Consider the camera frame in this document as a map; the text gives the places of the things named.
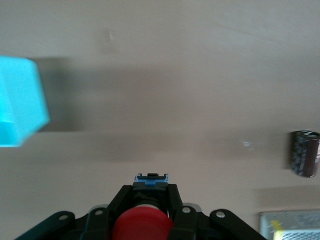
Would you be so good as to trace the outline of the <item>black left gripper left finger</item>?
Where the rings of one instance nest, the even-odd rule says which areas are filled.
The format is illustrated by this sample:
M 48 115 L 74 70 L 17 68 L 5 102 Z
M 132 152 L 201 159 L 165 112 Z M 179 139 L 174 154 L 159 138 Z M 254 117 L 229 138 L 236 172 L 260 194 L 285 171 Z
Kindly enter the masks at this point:
M 80 218 L 56 212 L 14 240 L 108 240 L 113 214 L 123 208 L 131 190 L 131 185 L 122 186 L 107 207 L 95 207 Z

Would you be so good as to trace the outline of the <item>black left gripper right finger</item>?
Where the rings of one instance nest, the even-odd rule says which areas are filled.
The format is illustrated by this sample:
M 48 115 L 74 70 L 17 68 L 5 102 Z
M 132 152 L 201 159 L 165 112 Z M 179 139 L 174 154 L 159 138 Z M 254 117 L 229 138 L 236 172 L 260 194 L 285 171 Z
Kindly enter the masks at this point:
M 169 216 L 173 226 L 167 240 L 267 240 L 227 209 L 208 216 L 191 205 L 183 205 L 176 184 L 167 186 Z

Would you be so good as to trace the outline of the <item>red mushroom push button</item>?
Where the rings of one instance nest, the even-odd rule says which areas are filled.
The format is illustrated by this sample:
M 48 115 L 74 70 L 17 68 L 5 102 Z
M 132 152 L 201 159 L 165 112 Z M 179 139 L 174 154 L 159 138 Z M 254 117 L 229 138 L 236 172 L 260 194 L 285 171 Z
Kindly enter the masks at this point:
M 111 240 L 167 240 L 173 226 L 167 205 L 168 174 L 139 173 L 124 209 L 116 216 Z

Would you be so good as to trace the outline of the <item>metal mesh power supply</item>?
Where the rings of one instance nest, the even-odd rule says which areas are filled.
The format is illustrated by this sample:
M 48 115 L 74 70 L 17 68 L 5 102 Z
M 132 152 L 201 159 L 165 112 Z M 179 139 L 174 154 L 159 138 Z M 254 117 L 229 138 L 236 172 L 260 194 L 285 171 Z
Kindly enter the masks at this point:
M 320 240 L 320 210 L 261 212 L 260 234 L 267 240 Z

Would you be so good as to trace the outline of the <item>dark brown cylindrical capacitor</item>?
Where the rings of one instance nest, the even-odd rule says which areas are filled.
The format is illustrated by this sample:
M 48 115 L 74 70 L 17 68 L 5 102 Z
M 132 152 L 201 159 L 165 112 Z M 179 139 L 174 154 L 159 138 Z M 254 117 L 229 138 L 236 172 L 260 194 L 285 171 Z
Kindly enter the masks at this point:
M 299 130 L 290 134 L 290 167 L 304 178 L 316 175 L 320 161 L 320 133 Z

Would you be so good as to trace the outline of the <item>cyan plastic bin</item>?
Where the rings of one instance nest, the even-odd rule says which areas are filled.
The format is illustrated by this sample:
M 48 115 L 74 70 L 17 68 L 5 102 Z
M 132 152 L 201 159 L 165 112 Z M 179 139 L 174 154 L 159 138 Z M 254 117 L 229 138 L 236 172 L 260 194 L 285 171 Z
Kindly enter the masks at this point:
M 0 148 L 21 146 L 49 122 L 37 64 L 0 55 Z

